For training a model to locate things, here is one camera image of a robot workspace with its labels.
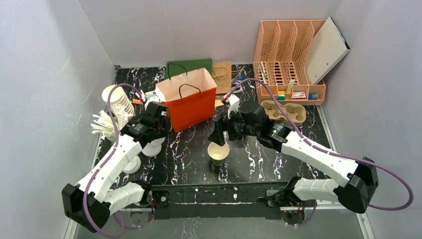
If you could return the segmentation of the orange paper bag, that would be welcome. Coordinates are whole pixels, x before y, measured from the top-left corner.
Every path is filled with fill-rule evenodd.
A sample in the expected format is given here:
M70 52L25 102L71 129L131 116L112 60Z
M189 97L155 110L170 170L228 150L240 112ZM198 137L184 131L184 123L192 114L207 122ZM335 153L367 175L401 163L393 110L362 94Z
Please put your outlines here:
M213 118L216 83L205 68L170 77L155 85L157 95L168 107L175 132Z

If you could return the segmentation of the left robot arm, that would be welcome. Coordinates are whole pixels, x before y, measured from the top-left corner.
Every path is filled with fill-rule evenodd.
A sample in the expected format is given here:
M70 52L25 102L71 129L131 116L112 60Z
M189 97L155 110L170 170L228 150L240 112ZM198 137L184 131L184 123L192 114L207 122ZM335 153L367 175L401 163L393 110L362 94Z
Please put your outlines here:
M147 203L151 186L146 181L129 182L115 190L110 187L134 157L140 153L147 157L160 153L171 128L167 110L165 104L148 103L145 112L122 128L100 162L75 185L67 184L63 188L66 217L96 233L115 212L134 203Z

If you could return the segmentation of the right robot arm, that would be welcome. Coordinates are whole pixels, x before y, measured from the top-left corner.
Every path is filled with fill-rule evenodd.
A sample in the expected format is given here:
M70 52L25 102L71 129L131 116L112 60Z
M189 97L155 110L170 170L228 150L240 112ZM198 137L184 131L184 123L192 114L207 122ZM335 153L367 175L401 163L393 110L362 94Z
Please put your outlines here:
M264 108L247 102L238 110L229 107L214 120L209 141L219 146L243 136L254 136L263 146L293 156L329 176L329 179L294 177L278 196L270 200L279 205L296 205L308 200L323 200L342 204L348 210L366 212L378 187L376 168L372 160L357 162L333 156L329 149L301 138L292 125L270 119Z

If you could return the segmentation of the white lids partial stack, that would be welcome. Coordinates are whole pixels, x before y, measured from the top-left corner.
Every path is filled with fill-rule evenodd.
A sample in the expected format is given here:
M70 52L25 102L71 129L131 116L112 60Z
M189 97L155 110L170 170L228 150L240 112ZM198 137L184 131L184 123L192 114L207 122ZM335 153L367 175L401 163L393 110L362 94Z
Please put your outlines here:
M150 143L147 143L141 152L147 157L154 157L160 153L164 141L164 137L155 139Z

